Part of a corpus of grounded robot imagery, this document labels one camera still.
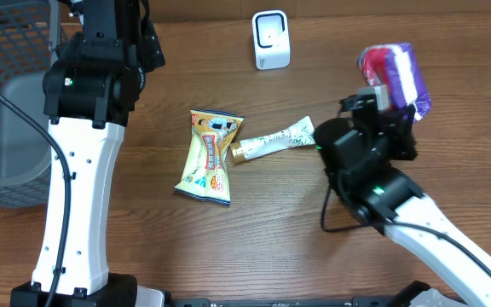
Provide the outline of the purple red snack pack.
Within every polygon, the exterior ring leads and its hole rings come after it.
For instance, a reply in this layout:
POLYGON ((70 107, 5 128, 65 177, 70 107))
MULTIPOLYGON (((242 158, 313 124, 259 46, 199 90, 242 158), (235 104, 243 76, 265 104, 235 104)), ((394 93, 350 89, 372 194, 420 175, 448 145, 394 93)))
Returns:
POLYGON ((430 92, 410 43, 366 47, 355 62, 368 85, 386 85, 394 109, 414 106, 414 123, 430 111, 430 92))

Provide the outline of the white tube gold cap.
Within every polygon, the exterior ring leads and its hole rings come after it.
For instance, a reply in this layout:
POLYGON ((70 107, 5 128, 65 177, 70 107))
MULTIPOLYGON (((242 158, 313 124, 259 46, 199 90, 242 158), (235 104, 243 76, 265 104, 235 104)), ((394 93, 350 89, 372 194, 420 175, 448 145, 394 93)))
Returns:
POLYGON ((288 128, 266 136, 234 142, 230 145, 235 163, 257 159, 289 148, 315 145, 315 127, 310 116, 300 119, 288 128))

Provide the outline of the yellow snack bag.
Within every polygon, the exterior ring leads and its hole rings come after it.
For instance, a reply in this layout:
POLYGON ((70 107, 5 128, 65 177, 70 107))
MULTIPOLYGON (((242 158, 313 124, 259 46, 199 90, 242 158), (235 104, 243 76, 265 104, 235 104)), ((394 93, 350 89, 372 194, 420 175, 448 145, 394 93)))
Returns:
POLYGON ((217 110, 191 111, 191 143, 175 191, 196 200, 231 203, 227 151, 244 118, 217 110))

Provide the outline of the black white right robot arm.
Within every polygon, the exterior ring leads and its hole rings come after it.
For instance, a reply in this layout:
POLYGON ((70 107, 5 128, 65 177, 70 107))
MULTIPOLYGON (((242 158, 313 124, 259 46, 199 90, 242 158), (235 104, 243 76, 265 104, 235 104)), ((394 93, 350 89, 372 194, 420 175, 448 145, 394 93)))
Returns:
POLYGON ((314 132, 329 191, 357 221, 410 251, 468 306, 491 306, 491 256, 462 233, 394 160, 417 156, 413 106, 381 112, 375 98, 343 99, 314 132))

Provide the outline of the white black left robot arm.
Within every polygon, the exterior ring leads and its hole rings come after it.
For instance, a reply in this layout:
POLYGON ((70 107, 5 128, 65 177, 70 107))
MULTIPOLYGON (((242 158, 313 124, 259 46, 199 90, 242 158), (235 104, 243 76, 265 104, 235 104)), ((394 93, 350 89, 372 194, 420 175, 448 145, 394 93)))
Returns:
POLYGON ((147 0, 68 3, 82 23, 43 76, 51 147, 42 250, 13 306, 166 307, 171 296, 107 264, 113 171, 146 76, 165 63, 147 0))

